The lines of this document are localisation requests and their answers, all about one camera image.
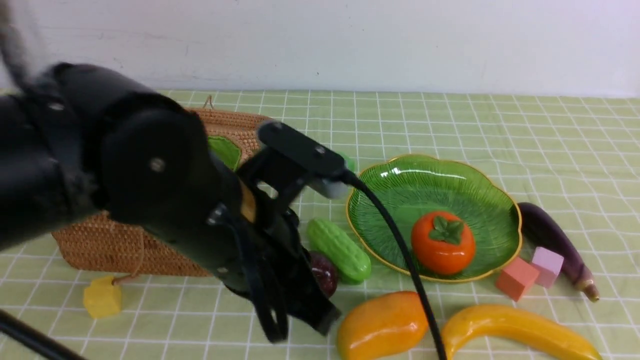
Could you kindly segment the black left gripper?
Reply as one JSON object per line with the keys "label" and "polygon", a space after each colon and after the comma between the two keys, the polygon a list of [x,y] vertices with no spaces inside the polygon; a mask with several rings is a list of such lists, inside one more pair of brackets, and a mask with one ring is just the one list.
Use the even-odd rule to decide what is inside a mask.
{"label": "black left gripper", "polygon": [[311,255],[301,244],[298,215],[290,207],[266,212],[267,225],[252,223],[219,202],[210,227],[224,239],[214,246],[221,260],[210,273],[231,292],[249,300],[266,338],[288,338],[290,317],[326,337],[341,316],[313,274]]}

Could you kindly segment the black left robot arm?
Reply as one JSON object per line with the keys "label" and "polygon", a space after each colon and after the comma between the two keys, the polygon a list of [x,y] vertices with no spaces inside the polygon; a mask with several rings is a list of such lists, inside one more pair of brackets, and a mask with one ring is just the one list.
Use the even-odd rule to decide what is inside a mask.
{"label": "black left robot arm", "polygon": [[290,203],[343,158],[281,121],[237,171],[198,114],[120,73],[57,64],[1,97],[1,248],[101,211],[146,230],[253,303],[270,342],[288,317],[327,335],[341,313],[302,248]]}

